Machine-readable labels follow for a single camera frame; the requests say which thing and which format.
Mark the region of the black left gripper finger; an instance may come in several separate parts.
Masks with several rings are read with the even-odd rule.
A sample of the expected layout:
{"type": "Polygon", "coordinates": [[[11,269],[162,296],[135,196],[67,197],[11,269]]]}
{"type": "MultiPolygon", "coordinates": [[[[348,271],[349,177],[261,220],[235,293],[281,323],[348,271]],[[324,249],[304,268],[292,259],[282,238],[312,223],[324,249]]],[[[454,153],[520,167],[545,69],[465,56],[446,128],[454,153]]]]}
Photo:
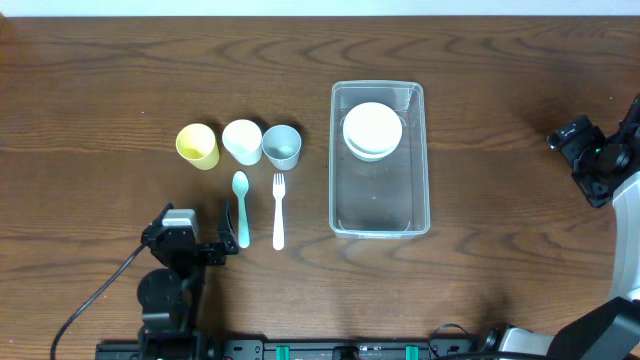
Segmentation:
{"type": "Polygon", "coordinates": [[[236,233],[231,221],[230,203],[228,201],[224,202],[223,211],[221,212],[217,226],[217,234],[220,242],[223,244],[237,243],[236,233]]]}
{"type": "Polygon", "coordinates": [[[151,234],[156,234],[156,233],[160,233],[162,232],[162,228],[163,228],[163,219],[165,217],[165,215],[167,214],[167,212],[171,209],[173,209],[174,206],[171,202],[169,202],[164,208],[163,210],[160,212],[160,214],[150,223],[150,233],[151,234]]]}

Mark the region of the grey plastic bowl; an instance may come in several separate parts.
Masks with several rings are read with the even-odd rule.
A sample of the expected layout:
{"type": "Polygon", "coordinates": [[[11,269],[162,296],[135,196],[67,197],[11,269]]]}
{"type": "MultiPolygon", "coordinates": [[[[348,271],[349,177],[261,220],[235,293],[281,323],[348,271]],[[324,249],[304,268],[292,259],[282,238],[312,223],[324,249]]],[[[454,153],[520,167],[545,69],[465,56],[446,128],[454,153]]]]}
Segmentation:
{"type": "Polygon", "coordinates": [[[390,155],[392,153],[392,151],[386,151],[386,152],[382,152],[382,153],[367,153],[367,152],[359,151],[357,149],[351,149],[350,152],[357,159],[365,161],[365,162],[380,161],[380,160],[384,159],[385,157],[387,157],[388,155],[390,155]]]}

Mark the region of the white plastic bowl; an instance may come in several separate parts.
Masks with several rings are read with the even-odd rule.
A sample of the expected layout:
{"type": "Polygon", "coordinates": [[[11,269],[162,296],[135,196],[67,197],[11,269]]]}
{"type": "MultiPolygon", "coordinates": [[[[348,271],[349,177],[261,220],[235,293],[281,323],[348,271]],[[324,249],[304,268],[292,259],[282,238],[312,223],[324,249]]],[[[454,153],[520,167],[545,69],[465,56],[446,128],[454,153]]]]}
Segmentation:
{"type": "Polygon", "coordinates": [[[342,132],[349,150],[393,152],[402,138],[403,124],[390,107],[377,102],[366,102],[347,113],[342,132]]]}

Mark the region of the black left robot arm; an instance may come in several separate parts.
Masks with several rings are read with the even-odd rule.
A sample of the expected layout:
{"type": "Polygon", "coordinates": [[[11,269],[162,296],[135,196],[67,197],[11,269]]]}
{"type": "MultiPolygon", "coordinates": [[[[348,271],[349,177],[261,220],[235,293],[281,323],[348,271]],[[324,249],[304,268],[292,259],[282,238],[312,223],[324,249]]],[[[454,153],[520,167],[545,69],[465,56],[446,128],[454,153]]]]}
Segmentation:
{"type": "Polygon", "coordinates": [[[164,266],[148,273],[137,289],[143,330],[152,339],[202,340],[196,322],[206,268],[239,253],[230,205],[224,205],[216,242],[200,243],[198,234],[195,211],[171,203],[142,232],[141,244],[164,266]]]}

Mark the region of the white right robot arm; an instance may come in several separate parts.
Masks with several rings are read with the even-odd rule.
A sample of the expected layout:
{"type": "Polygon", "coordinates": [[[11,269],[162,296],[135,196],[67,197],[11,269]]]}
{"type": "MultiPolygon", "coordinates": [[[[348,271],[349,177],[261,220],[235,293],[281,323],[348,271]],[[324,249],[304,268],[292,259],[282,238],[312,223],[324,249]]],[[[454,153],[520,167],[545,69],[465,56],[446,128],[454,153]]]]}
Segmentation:
{"type": "Polygon", "coordinates": [[[594,208],[612,205],[614,269],[608,301],[554,336],[510,327],[481,347],[498,359],[623,359],[639,344],[639,112],[629,110],[611,136],[581,116],[547,138],[571,167],[594,208]]]}

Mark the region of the clear plastic container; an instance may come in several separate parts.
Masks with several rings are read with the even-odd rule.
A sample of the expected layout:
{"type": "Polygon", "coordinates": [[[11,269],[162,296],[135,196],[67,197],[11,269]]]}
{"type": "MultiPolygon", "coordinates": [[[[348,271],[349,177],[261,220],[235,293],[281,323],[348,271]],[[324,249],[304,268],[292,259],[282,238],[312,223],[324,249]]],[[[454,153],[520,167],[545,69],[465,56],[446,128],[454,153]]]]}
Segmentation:
{"type": "Polygon", "coordinates": [[[424,91],[415,82],[339,81],[331,92],[329,130],[329,225],[353,239],[411,239],[430,228],[424,91]],[[395,149],[377,161],[357,157],[344,136],[353,108],[380,103],[402,128],[395,149]]]}

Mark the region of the mint green plastic spoon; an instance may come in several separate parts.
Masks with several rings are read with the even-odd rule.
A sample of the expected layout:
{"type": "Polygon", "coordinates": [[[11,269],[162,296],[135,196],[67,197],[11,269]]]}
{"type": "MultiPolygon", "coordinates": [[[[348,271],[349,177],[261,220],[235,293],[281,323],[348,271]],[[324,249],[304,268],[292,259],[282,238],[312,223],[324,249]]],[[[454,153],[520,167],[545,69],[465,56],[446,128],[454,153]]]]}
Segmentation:
{"type": "Polygon", "coordinates": [[[249,189],[250,183],[248,176],[243,171],[237,171],[232,179],[232,190],[238,200],[238,244],[241,248],[248,248],[251,244],[246,209],[246,195],[249,189]]]}

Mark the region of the white plastic fork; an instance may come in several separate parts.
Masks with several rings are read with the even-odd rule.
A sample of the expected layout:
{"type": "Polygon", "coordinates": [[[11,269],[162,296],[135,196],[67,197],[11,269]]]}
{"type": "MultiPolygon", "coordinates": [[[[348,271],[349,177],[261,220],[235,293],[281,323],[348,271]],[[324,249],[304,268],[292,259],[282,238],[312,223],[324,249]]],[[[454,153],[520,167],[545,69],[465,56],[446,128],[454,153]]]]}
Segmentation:
{"type": "Polygon", "coordinates": [[[285,246],[283,199],[286,194],[286,185],[283,173],[274,174],[272,194],[275,200],[272,244],[275,250],[280,251],[285,246]]]}

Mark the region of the yellow plastic cup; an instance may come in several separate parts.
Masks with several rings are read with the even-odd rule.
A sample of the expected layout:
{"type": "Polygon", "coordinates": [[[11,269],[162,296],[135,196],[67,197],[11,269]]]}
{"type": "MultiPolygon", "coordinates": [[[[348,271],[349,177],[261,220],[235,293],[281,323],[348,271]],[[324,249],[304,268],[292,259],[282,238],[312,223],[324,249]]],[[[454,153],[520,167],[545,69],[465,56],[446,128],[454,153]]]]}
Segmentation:
{"type": "Polygon", "coordinates": [[[205,124],[185,126],[176,136],[175,146],[178,154],[199,170],[214,168],[220,159],[215,133],[205,124]]]}

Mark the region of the white plastic cup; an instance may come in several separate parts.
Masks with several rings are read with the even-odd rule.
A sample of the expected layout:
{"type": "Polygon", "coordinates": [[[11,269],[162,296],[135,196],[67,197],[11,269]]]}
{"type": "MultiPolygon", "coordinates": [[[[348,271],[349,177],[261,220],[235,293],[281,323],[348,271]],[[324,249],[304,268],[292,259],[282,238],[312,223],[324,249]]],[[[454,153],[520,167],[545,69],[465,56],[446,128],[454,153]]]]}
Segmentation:
{"type": "Polygon", "coordinates": [[[256,123],[238,119],[224,128],[222,141],[237,162],[244,166],[252,166],[261,159],[262,137],[261,129],[256,123]]]}

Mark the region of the grey plastic cup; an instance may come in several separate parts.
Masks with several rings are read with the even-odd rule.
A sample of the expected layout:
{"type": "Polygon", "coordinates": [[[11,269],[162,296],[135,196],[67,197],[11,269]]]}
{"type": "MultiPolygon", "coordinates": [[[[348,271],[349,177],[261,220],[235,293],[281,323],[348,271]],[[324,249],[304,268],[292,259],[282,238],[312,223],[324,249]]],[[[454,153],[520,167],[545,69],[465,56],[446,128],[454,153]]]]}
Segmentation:
{"type": "Polygon", "coordinates": [[[288,125],[273,126],[262,138],[264,154],[281,171],[289,171],[297,165],[301,147],[301,135],[295,128],[288,125]]]}

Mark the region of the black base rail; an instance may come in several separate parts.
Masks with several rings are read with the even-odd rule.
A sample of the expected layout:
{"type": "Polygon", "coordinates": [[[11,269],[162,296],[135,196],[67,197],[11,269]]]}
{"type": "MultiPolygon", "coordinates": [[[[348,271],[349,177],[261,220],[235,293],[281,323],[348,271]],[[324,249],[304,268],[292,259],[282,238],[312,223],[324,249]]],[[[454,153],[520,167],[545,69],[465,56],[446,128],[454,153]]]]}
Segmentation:
{"type": "Polygon", "coordinates": [[[407,360],[474,352],[477,342],[468,338],[436,338],[427,341],[274,342],[257,339],[230,340],[211,345],[198,359],[228,360],[407,360]]]}

